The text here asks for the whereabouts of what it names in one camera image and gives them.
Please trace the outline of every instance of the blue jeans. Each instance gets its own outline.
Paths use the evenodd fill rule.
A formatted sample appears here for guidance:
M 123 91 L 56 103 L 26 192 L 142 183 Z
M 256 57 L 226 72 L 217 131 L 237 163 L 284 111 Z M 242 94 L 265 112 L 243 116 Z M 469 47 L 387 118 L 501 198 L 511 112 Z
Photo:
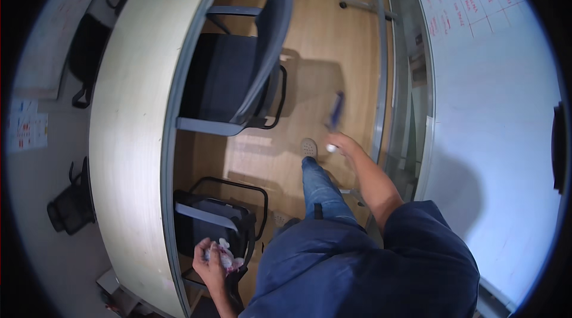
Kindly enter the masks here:
M 314 219 L 314 204 L 321 204 L 324 220 L 344 222 L 359 227 L 354 213 L 341 197 L 340 190 L 333 185 L 332 180 L 316 160 L 312 157 L 302 159 L 302 183 L 304 185 L 304 202 L 306 216 L 304 220 Z M 274 231 L 274 236 L 300 222 L 300 219 L 290 219 L 282 228 Z

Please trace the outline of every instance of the curved desk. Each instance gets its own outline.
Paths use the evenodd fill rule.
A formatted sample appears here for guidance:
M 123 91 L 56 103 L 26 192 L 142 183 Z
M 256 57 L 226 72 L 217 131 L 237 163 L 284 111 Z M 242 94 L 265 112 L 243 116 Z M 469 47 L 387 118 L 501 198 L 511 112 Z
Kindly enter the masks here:
M 89 170 L 101 236 L 118 281 L 188 317 L 175 245 L 175 118 L 213 0 L 128 0 L 97 78 Z

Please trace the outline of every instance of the right hand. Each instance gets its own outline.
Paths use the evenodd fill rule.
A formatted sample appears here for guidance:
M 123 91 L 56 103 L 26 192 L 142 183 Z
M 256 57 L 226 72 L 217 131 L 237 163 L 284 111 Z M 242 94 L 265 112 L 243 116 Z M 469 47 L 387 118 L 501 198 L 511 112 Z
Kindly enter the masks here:
M 341 132 L 330 133 L 326 137 L 326 144 L 333 144 L 344 157 L 353 157 L 356 151 L 362 150 L 361 146 L 351 137 Z
M 205 250 L 211 248 L 211 259 L 205 260 Z M 209 292 L 224 290 L 224 279 L 226 271 L 220 263 L 220 250 L 215 241 L 205 238 L 195 246 L 195 257 L 193 257 L 193 269 L 203 279 Z

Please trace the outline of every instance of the shoe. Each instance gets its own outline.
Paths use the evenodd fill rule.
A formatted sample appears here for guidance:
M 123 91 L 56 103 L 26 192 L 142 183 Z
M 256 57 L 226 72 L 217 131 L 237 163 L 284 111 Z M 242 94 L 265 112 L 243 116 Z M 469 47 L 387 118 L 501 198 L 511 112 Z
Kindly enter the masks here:
M 291 218 L 291 216 L 278 211 L 272 212 L 272 219 L 274 220 L 274 224 L 277 228 L 282 228 L 286 222 L 290 221 Z
M 302 157 L 318 158 L 318 145 L 311 138 L 304 138 L 300 144 Z

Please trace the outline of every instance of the office floor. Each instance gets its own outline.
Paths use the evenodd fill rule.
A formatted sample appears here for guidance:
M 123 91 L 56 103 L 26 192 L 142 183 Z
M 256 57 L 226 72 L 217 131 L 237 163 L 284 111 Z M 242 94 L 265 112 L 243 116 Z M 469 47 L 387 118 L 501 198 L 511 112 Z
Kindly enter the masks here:
M 264 2 L 215 0 L 216 5 L 254 7 L 263 7 Z M 370 150 L 379 74 L 377 15 L 351 7 L 341 9 L 338 2 L 294 0 L 290 29 L 281 57 L 288 71 L 288 81 L 286 102 L 278 126 L 272 130 L 250 128 L 234 137 L 179 131 L 175 149 L 175 188 L 188 190 L 204 176 L 261 186 L 268 192 L 271 212 L 304 217 L 299 150 L 304 137 L 313 138 L 318 143 L 318 161 L 330 173 L 334 183 L 340 188 L 357 187 L 356 178 L 345 159 L 325 151 L 323 140 L 327 130 L 324 123 L 336 91 L 344 91 L 346 106 L 340 130 Z M 234 34 L 256 34 L 252 19 L 227 17 L 224 22 Z M 218 29 L 206 24 L 203 32 L 218 32 Z M 260 225 L 263 212 L 259 194 L 218 186 L 205 186 L 201 190 L 256 210 L 257 225 Z M 358 207 L 351 196 L 345 199 L 364 225 L 368 210 Z M 269 212 L 264 235 L 257 242 L 248 265 L 249 271 L 240 282 L 245 304 L 254 294 L 262 245 L 268 244 L 272 232 Z M 181 260 L 182 269 L 189 265 L 190 260 Z

